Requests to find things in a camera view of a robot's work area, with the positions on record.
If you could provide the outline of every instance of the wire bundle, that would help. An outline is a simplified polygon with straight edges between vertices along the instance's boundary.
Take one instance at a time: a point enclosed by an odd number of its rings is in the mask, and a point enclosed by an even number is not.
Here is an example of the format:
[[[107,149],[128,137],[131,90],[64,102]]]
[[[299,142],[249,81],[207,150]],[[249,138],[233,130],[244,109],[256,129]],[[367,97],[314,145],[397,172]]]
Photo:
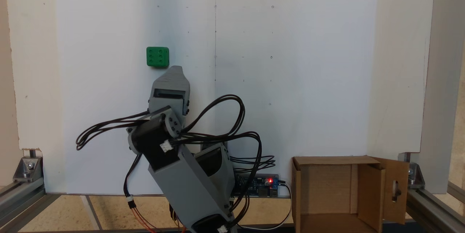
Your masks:
[[[227,132],[225,134],[222,134],[222,135],[217,135],[217,136],[209,135],[209,134],[190,132],[190,130],[196,125],[197,122],[199,122],[199,120],[206,114],[206,112],[208,112],[215,105],[217,105],[217,104],[219,104],[221,102],[227,101],[227,100],[234,100],[234,101],[239,103],[239,115],[238,115],[238,117],[236,119],[236,122],[234,123],[233,127],[231,128],[231,130],[229,132]],[[89,127],[88,129],[83,131],[83,133],[81,133],[77,137],[77,139],[76,139],[76,150],[81,150],[90,140],[92,140],[97,135],[102,134],[103,132],[106,132],[106,131],[109,131],[109,130],[112,130],[112,129],[117,129],[117,128],[127,128],[127,127],[138,126],[138,125],[146,122],[147,120],[140,120],[140,119],[130,120],[130,119],[136,118],[136,117],[142,117],[144,115],[147,115],[148,113],[149,113],[148,111],[145,111],[145,112],[141,112],[139,114],[135,114],[135,115],[132,115],[132,116],[129,116],[129,117],[122,117],[122,118],[117,118],[117,119],[113,119],[113,120],[110,120],[110,121],[101,122],[101,123],[93,125],[92,127]],[[250,169],[240,169],[240,170],[238,170],[238,172],[250,173],[250,176],[249,176],[249,179],[246,182],[242,181],[242,183],[241,183],[241,185],[242,185],[241,191],[239,193],[239,196],[236,198],[236,201],[231,205],[230,212],[234,211],[234,209],[237,208],[237,206],[239,205],[241,200],[244,197],[246,197],[247,190],[248,190],[251,182],[253,181],[253,178],[255,177],[255,175],[257,173],[257,170],[268,168],[268,167],[271,167],[271,166],[275,165],[274,160],[272,160],[273,157],[271,157],[268,160],[261,161],[261,159],[262,159],[262,155],[261,155],[262,154],[262,143],[261,143],[261,140],[260,140],[260,136],[259,136],[259,134],[257,132],[244,132],[244,133],[237,134],[240,127],[241,127],[241,125],[242,125],[242,123],[244,122],[245,114],[246,114],[246,108],[245,108],[244,103],[242,102],[242,99],[240,97],[238,97],[236,95],[224,95],[224,96],[219,97],[218,99],[214,100],[211,104],[209,104],[191,124],[189,124],[187,127],[185,127],[181,131],[181,134],[179,136],[181,139],[174,139],[173,138],[173,139],[170,140],[170,143],[172,145],[181,145],[181,144],[217,144],[217,143],[227,142],[227,141],[231,141],[231,140],[238,139],[238,138],[243,138],[243,137],[250,137],[250,138],[255,139],[258,142],[258,149],[257,149],[257,156],[256,157],[242,158],[242,159],[241,158],[234,158],[236,161],[246,162],[246,164],[251,164],[253,166]],[[153,228],[155,228],[155,227],[153,225],[151,225],[150,223],[148,223],[148,221],[137,210],[137,207],[136,207],[134,201],[132,200],[132,196],[130,195],[130,193],[128,191],[128,178],[129,178],[129,175],[132,173],[132,171],[134,170],[134,168],[136,167],[136,165],[138,164],[140,159],[141,159],[141,155],[136,156],[133,164],[131,165],[131,168],[130,168],[130,170],[127,173],[126,178],[125,178],[123,191],[124,191],[124,194],[125,194],[126,198],[128,198],[129,208],[131,208],[133,210],[133,213],[134,213],[134,216],[136,217],[136,219],[147,230],[149,230],[150,232],[153,232],[153,230],[151,230],[148,227],[148,225],[152,226]],[[229,228],[232,228],[233,226],[237,225],[239,223],[239,221],[244,217],[245,213],[248,210],[248,207],[249,207],[249,199],[248,199],[248,196],[247,196],[246,197],[246,205],[244,205],[244,208],[238,213],[238,215],[236,216],[236,218],[233,221],[231,221],[230,223],[228,223],[226,225],[226,227],[229,229]]]
[[[117,119],[113,119],[113,120],[108,120],[108,121],[105,121],[105,122],[95,124],[92,127],[89,127],[88,129],[84,130],[76,138],[76,150],[81,150],[89,141],[91,141],[94,137],[102,134],[103,132],[107,132],[109,130],[119,129],[119,128],[134,127],[134,126],[138,126],[138,125],[148,121],[148,120],[144,120],[144,119],[129,120],[129,119],[132,119],[132,118],[145,116],[148,113],[149,113],[149,111],[145,111],[145,112],[141,112],[141,113],[129,116],[129,117],[121,117],[121,118],[117,118]],[[120,125],[106,127],[106,126],[108,126],[110,124],[120,124]]]
[[[231,159],[231,162],[238,163],[238,164],[253,165],[255,163],[254,161],[251,161],[251,160],[255,160],[254,157],[233,157],[233,156],[229,156],[229,158]],[[261,159],[260,159],[260,162],[259,162],[259,168],[257,170],[262,170],[262,169],[274,167],[274,166],[276,166],[276,164],[274,164],[275,162],[276,162],[276,160],[274,160],[273,155],[262,156]],[[250,172],[251,172],[251,168],[242,168],[242,167],[234,168],[234,173],[236,173],[236,174],[238,174],[238,173],[250,173]]]
[[[239,115],[238,115],[238,117],[236,119],[236,122],[234,123],[233,127],[231,128],[231,130],[229,132],[227,132],[225,134],[222,134],[222,135],[217,135],[217,136],[213,136],[213,135],[209,135],[209,134],[189,132],[194,127],[194,125],[197,122],[199,122],[199,120],[202,118],[202,116],[205,115],[206,112],[208,112],[215,105],[217,105],[217,104],[219,104],[221,102],[227,101],[227,100],[234,100],[234,101],[237,101],[239,103]],[[239,193],[239,196],[237,197],[236,201],[233,203],[233,205],[230,208],[231,212],[235,208],[237,208],[237,206],[239,205],[241,200],[246,196],[247,190],[248,190],[249,186],[251,185],[251,182],[253,181],[253,178],[255,177],[255,174],[257,173],[257,170],[259,169],[259,166],[260,166],[260,163],[261,163],[260,160],[262,158],[262,155],[261,155],[262,154],[262,143],[261,143],[261,140],[260,140],[260,136],[259,136],[259,134],[257,132],[244,132],[244,133],[241,133],[241,134],[237,134],[237,132],[239,131],[239,129],[240,129],[241,125],[242,125],[242,123],[244,122],[245,115],[246,115],[246,108],[245,108],[244,103],[242,102],[242,99],[240,97],[238,97],[236,95],[231,95],[231,94],[230,95],[224,95],[224,96],[219,97],[218,99],[214,100],[211,104],[209,104],[199,114],[199,116],[196,118],[196,120],[194,120],[190,125],[188,125],[187,127],[185,127],[181,131],[181,138],[182,139],[179,139],[179,140],[172,139],[170,141],[170,143],[172,145],[181,145],[181,144],[217,144],[217,143],[231,141],[231,140],[242,138],[242,137],[250,137],[250,138],[253,138],[253,139],[257,140],[257,142],[258,142],[257,156],[251,158],[251,160],[254,159],[255,161],[251,161],[253,163],[253,166],[251,167],[250,171],[248,171],[248,172],[250,172],[249,179],[245,183],[243,183],[241,191]],[[237,225],[237,223],[239,223],[239,221],[246,214],[247,208],[248,208],[248,205],[244,205],[244,207],[238,213],[236,218],[233,221],[231,221],[230,223],[228,223],[226,225],[226,227],[229,229],[229,228],[232,228],[233,226]]]

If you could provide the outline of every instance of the gray robotic arm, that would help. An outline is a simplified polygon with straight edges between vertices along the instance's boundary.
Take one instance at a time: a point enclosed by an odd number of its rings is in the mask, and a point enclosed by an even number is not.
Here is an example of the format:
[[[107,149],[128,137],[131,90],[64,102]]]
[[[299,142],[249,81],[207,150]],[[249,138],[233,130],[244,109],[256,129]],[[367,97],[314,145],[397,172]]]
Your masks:
[[[128,142],[143,154],[153,179],[193,233],[227,232],[234,220],[230,197],[235,180],[226,147],[219,143],[193,155],[185,145],[172,143],[189,112],[190,84],[180,66],[172,66],[153,82],[149,114],[141,125],[129,127]]]

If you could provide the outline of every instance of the screw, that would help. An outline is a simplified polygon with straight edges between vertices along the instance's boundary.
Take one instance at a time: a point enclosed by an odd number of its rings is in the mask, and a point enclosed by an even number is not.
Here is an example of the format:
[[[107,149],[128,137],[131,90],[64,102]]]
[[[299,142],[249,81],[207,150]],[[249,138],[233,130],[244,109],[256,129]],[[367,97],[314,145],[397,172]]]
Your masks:
[[[28,169],[33,169],[34,168],[34,162],[30,161],[30,162],[28,162],[28,164],[26,166],[28,167]]]

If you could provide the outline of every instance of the box handle hole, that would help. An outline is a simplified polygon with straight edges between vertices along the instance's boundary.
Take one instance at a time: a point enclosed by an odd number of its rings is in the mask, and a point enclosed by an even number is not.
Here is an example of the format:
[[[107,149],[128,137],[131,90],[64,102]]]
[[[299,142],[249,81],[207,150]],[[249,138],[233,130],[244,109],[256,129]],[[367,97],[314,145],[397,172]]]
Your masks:
[[[400,195],[402,195],[402,191],[400,191],[399,189],[399,182],[397,182],[397,180],[394,180],[392,182],[392,201],[396,203],[397,197]]]

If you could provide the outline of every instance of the green lego brick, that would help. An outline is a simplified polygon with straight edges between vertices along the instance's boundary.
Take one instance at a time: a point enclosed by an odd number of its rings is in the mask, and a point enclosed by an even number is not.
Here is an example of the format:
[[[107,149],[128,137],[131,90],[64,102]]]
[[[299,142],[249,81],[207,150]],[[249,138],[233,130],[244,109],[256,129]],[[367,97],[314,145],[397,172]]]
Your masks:
[[[167,47],[147,47],[147,66],[167,68],[170,65],[170,51]]]

